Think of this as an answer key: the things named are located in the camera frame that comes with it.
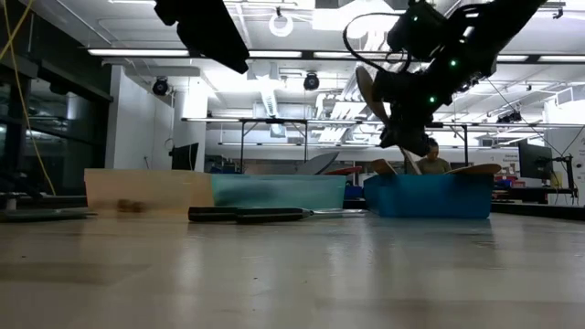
security camera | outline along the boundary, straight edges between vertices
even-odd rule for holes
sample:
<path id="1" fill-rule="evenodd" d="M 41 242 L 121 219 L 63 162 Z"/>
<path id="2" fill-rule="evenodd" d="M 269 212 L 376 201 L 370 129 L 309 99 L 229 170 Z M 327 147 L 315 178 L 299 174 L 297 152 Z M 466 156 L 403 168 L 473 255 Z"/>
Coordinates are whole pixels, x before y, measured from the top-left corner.
<path id="1" fill-rule="evenodd" d="M 319 78 L 317 78 L 317 74 L 313 72 L 307 73 L 303 86 L 305 90 L 309 91 L 319 89 Z"/>
<path id="2" fill-rule="evenodd" d="M 153 93 L 156 96 L 166 96 L 171 92 L 168 85 L 168 77 L 158 77 L 153 85 Z"/>

white wall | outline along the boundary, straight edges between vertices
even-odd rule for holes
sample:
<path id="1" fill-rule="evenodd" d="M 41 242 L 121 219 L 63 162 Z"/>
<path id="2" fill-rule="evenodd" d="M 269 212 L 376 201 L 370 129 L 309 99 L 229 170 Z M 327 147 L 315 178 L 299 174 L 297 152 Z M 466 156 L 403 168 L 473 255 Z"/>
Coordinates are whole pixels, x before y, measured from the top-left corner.
<path id="1" fill-rule="evenodd" d="M 197 93 L 197 89 L 189 92 L 179 91 L 175 94 L 175 123 L 173 125 L 173 141 L 175 147 L 183 147 L 199 143 L 193 169 L 203 172 L 206 154 L 206 124 L 204 122 L 183 122 L 181 119 L 198 117 L 207 114 L 207 94 Z"/>
<path id="2" fill-rule="evenodd" d="M 106 168 L 146 169 L 147 161 L 151 169 L 171 169 L 165 141 L 172 137 L 173 108 L 128 78 L 120 66 L 112 67 L 111 95 Z"/>

blue plastic bin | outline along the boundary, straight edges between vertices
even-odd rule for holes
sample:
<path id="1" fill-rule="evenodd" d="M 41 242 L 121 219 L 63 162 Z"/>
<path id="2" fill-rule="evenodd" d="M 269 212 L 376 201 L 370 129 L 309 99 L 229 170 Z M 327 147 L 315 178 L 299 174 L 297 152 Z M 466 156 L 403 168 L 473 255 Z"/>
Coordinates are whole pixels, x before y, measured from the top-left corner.
<path id="1" fill-rule="evenodd" d="M 369 210 L 386 218 L 488 218 L 492 175 L 377 175 L 364 182 Z"/>
<path id="2" fill-rule="evenodd" d="M 335 175 L 212 175 L 216 207 L 343 208 L 346 178 Z"/>

yellow cable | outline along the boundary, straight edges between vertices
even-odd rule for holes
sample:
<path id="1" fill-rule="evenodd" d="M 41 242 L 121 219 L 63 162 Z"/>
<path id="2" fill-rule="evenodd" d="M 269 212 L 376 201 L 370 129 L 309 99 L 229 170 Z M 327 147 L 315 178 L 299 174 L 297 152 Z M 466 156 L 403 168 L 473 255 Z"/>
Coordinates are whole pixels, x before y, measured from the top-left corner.
<path id="1" fill-rule="evenodd" d="M 30 0 L 28 2 L 28 6 L 27 8 L 30 7 L 30 5 L 34 2 L 35 0 Z M 20 18 L 20 21 L 24 21 L 25 15 L 27 14 L 27 11 L 25 11 L 25 13 L 23 14 L 23 17 Z M 10 22 L 8 22 L 8 7 L 7 7 L 7 3 L 5 3 L 4 5 L 4 16 L 5 16 L 5 20 L 6 20 L 6 31 L 8 32 L 8 35 L 10 36 Z M 33 135 L 33 131 L 30 127 L 30 120 L 28 118 L 28 111 L 27 111 L 27 106 L 25 105 L 25 97 L 23 95 L 22 92 L 22 87 L 20 86 L 20 78 L 18 77 L 18 65 L 16 64 L 16 54 L 15 54 L 15 49 L 12 46 L 12 41 L 13 41 L 13 36 L 16 35 L 16 30 L 15 33 L 10 37 L 10 39 L 8 40 L 8 44 L 6 45 L 6 47 L 10 48 L 10 53 L 12 54 L 12 65 L 14 66 L 14 70 L 15 70 L 15 77 L 16 77 L 16 87 L 18 88 L 18 96 L 20 96 L 20 104 L 22 105 L 22 111 L 25 114 L 25 119 L 27 119 L 27 128 L 28 128 L 28 132 L 30 133 L 30 140 L 33 142 L 33 147 L 35 148 L 35 153 L 37 154 L 37 159 L 38 159 L 38 163 L 40 164 L 41 169 L 43 170 L 43 174 L 45 175 L 45 179 L 47 179 L 48 181 L 48 185 L 51 187 L 51 192 L 53 193 L 53 196 L 56 196 L 57 193 L 55 193 L 55 187 L 53 186 L 53 182 L 51 182 L 50 177 L 47 174 L 47 169 L 45 169 L 45 164 L 43 163 L 43 159 L 40 157 L 40 153 L 38 152 L 38 148 L 37 148 L 37 141 L 35 141 L 35 135 Z"/>
<path id="2" fill-rule="evenodd" d="M 16 24 L 14 32 L 10 33 L 10 24 L 8 23 L 8 9 L 6 9 L 8 7 L 8 1 L 4 1 L 4 10 L 5 10 L 5 15 L 6 15 L 6 27 L 8 28 L 8 31 L 7 31 L 8 32 L 8 43 L 6 43 L 6 46 L 4 46 L 4 48 L 2 49 L 2 52 L 0 53 L 0 60 L 2 60 L 2 58 L 4 58 L 4 55 L 6 54 L 8 47 L 12 47 L 12 42 L 14 41 L 14 39 L 16 37 L 16 33 L 18 33 L 18 30 L 20 30 L 20 27 L 25 22 L 25 18 L 27 18 L 28 11 L 30 10 L 30 7 L 33 5 L 34 2 L 35 2 L 35 0 L 30 0 L 28 2 L 27 8 L 25 9 L 25 12 L 20 17 L 18 24 Z"/>

computer monitor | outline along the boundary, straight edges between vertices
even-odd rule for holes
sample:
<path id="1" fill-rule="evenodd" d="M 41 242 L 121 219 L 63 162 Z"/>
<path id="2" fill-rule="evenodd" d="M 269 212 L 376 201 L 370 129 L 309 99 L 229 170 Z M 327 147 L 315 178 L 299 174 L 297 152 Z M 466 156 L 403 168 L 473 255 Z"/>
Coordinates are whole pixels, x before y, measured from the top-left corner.
<path id="1" fill-rule="evenodd" d="M 194 170 L 199 143 L 173 148 L 173 170 Z"/>
<path id="2" fill-rule="evenodd" d="M 552 175 L 552 150 L 544 146 L 518 144 L 520 175 L 525 178 L 550 179 Z"/>

